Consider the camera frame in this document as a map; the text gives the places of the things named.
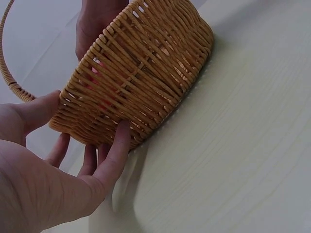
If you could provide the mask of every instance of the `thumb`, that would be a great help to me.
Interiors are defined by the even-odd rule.
[[[26,135],[49,122],[57,110],[59,94],[57,90],[31,102],[16,105],[15,110],[24,122]]]

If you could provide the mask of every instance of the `basket handle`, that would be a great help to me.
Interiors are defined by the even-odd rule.
[[[18,85],[16,80],[11,75],[11,73],[10,73],[6,63],[5,63],[4,56],[3,56],[3,48],[2,48],[2,44],[3,44],[3,28],[4,28],[4,24],[5,24],[6,18],[8,16],[8,13],[9,13],[13,3],[14,3],[14,0],[10,0],[9,4],[7,5],[7,7],[6,7],[5,11],[4,11],[4,14],[3,14],[3,17],[2,17],[2,20],[1,20],[1,24],[0,24],[0,70],[1,70],[1,73],[2,73],[2,76],[4,78],[5,83],[9,86],[11,91],[17,97],[19,97],[22,101],[28,102],[28,101],[34,100],[35,96],[30,94],[26,90],[24,90],[20,85]]]

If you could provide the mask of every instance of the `woven reed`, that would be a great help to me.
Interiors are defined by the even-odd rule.
[[[13,2],[2,19],[1,41]],[[74,70],[50,127],[98,146],[112,144],[118,122],[127,119],[135,148],[180,103],[212,45],[211,28],[189,0],[135,0],[104,29]],[[2,46],[0,67],[18,97],[35,98],[13,79]]]

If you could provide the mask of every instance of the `skin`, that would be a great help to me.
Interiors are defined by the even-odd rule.
[[[83,0],[77,21],[80,60],[115,16],[124,0]],[[70,141],[61,134],[46,160],[26,148],[26,136],[55,113],[59,91],[24,104],[0,105],[0,229],[38,233],[92,214],[122,174],[130,147],[130,126],[117,128],[113,146],[85,147],[77,177],[59,170]]]

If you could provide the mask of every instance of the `light wood grain surface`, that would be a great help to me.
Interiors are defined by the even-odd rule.
[[[173,117],[131,155],[114,213],[107,199],[83,227],[311,232],[310,9],[309,0],[204,3],[200,14],[216,37],[211,61]]]

